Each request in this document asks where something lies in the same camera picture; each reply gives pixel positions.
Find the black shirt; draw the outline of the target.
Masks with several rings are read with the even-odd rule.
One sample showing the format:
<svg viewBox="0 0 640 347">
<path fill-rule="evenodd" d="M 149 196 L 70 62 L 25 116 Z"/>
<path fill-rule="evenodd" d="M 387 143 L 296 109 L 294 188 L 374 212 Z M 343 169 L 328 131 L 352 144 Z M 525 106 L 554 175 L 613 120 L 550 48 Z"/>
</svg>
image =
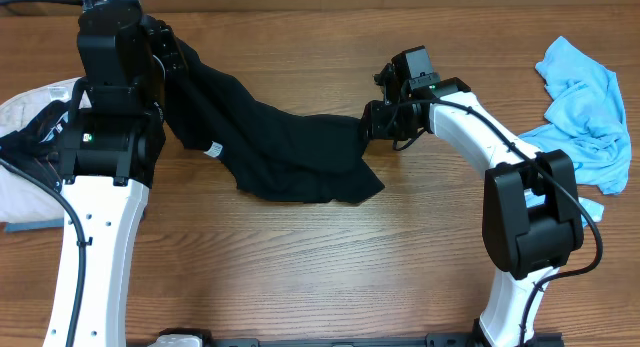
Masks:
<svg viewBox="0 0 640 347">
<path fill-rule="evenodd" d="M 166 81 L 165 120 L 184 148 L 219 147 L 239 190 L 275 202 L 350 204 L 383 190 L 363 159 L 358 119 L 281 111 L 186 43 L 180 48 L 188 71 Z"/>
</svg>

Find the light blue shirt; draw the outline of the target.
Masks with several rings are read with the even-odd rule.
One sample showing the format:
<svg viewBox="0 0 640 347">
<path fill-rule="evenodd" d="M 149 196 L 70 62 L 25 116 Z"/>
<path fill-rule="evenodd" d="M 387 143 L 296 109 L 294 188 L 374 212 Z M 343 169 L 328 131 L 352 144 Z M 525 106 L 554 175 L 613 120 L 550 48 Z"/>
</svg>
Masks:
<svg viewBox="0 0 640 347">
<path fill-rule="evenodd" d="M 535 66 L 552 103 L 546 123 L 520 135 L 544 152 L 572 160 L 578 184 L 617 195 L 629 181 L 632 142 L 615 72 L 558 37 Z"/>
</svg>

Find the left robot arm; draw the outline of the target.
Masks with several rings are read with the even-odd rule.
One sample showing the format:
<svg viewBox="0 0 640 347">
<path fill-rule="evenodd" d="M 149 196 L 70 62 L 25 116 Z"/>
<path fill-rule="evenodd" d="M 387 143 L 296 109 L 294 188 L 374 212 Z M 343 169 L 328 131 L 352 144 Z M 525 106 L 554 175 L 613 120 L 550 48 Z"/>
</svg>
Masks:
<svg viewBox="0 0 640 347">
<path fill-rule="evenodd" d="M 165 79 L 182 70 L 168 26 L 139 0 L 81 0 L 85 75 L 60 141 L 64 232 L 47 346 L 123 346 L 130 271 L 165 143 Z"/>
</svg>

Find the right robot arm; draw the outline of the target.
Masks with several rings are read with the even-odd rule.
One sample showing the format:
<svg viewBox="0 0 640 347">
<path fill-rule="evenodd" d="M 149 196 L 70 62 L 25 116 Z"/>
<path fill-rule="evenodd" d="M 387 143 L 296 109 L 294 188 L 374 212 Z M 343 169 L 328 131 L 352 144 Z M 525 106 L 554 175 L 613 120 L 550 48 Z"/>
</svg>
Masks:
<svg viewBox="0 0 640 347">
<path fill-rule="evenodd" d="M 394 56 L 374 75 L 382 90 L 359 133 L 401 151 L 422 134 L 453 146 L 484 179 L 482 238 L 496 267 L 488 303 L 466 333 L 431 333 L 428 346 L 561 346 L 533 321 L 551 280 L 582 246 L 572 162 L 542 152 L 498 122 L 458 78 L 442 79 L 425 47 Z"/>
</svg>

